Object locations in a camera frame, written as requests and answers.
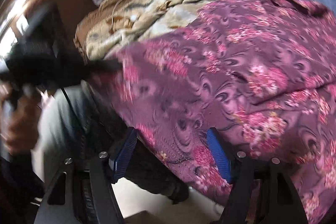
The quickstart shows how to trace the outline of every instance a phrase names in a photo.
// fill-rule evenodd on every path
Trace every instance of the gray pants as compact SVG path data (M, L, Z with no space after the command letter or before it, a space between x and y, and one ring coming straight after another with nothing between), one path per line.
M89 159L101 151L108 151L127 129L112 108L107 107L98 96L92 96L92 90L86 83L67 88L66 92L84 132L63 93L58 90L55 100L44 109L40 120L46 187L64 159ZM171 195L177 182L181 183L140 141L125 177L142 189L167 196Z

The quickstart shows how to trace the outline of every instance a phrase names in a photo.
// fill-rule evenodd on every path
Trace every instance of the metal bolt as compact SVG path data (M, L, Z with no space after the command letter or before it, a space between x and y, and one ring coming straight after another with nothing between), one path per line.
M103 151L99 153L99 158L104 159L108 156L107 152Z
M237 152L237 156L238 156L239 158L245 158L245 157L246 157L246 153L243 152L243 151L239 151L239 152Z
M274 164L279 164L280 163L280 160L278 158L273 158L272 159L272 163Z
M72 158L67 158L67 159L65 159L64 163L65 163L66 165L71 164L71 163L72 163Z

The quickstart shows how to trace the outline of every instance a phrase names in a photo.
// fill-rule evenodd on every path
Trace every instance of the floor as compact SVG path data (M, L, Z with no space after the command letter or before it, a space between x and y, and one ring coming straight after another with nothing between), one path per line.
M39 177L43 177L42 153L36 146L33 151L33 167ZM190 189L189 199L177 205L162 195L154 195L142 190L134 183L122 178L112 185L124 218L141 211L148 211L165 224L208 224L219 219L223 207Z

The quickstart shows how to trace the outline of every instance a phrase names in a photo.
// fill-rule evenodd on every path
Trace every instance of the black cable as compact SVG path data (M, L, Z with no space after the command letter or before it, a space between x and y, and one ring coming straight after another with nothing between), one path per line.
M65 97L65 99L67 100L67 102L68 102L68 104L69 104L70 111L72 112L72 115L74 116L76 122L78 123L78 126L79 126L79 128L80 128L80 131L81 131L82 136L85 136L85 130L84 130L84 128L82 127L82 124L81 124L81 122L80 122L78 116L76 115L76 113L75 113L73 107L72 107L72 104L71 104L71 102L70 102L70 99L69 99L68 94L66 93L66 91L65 91L64 88L61 88L61 91L63 92L64 97Z

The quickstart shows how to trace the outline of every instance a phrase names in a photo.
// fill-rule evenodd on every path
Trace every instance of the floral pattern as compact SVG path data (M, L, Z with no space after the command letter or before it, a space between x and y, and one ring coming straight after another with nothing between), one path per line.
M317 224L336 198L333 14L299 0L218 0L198 13L186 28L126 46L123 71L91 84L162 163L222 205L231 185L208 128L253 158L287 162Z
M247 77L248 85L258 97L264 97L264 93L274 95L279 89L287 86L287 77L278 68L266 69L265 66L253 66L250 68L251 75Z

